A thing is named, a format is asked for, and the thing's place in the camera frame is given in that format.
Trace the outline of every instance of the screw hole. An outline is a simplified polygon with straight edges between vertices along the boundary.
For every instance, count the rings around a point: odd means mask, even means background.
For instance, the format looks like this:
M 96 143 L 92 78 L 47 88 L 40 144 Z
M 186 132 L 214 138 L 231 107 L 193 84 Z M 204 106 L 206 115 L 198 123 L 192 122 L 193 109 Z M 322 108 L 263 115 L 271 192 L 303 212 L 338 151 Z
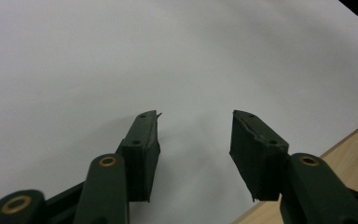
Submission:
M 304 157 L 301 157 L 300 160 L 301 160 L 302 163 L 304 163 L 304 164 L 306 164 L 308 166 L 318 166 L 319 165 L 319 162 L 316 161 L 312 157 L 304 156 Z
M 21 195 L 12 198 L 2 207 L 1 212 L 3 214 L 11 215 L 20 212 L 31 203 L 32 198 L 28 195 Z
M 104 157 L 100 160 L 101 166 L 113 166 L 116 163 L 116 158 L 114 157 Z

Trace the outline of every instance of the white surface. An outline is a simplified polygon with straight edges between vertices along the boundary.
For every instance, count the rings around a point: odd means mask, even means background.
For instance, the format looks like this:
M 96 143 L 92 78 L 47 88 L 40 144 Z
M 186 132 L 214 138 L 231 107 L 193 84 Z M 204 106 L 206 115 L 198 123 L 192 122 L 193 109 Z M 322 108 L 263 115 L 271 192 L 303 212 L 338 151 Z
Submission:
M 338 1 L 0 1 L 0 198 L 46 198 L 158 120 L 151 203 L 131 223 L 229 223 L 253 203 L 231 112 L 321 155 L 358 127 L 358 18 Z

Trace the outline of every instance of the wooden table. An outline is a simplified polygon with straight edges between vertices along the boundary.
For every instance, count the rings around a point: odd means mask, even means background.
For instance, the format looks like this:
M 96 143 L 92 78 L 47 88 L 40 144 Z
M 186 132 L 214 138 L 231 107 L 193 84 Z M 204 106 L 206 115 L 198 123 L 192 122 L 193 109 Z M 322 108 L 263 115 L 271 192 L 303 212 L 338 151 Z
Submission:
M 358 129 L 322 155 L 344 184 L 358 191 Z M 283 223 L 280 202 L 262 202 L 244 213 L 234 223 Z

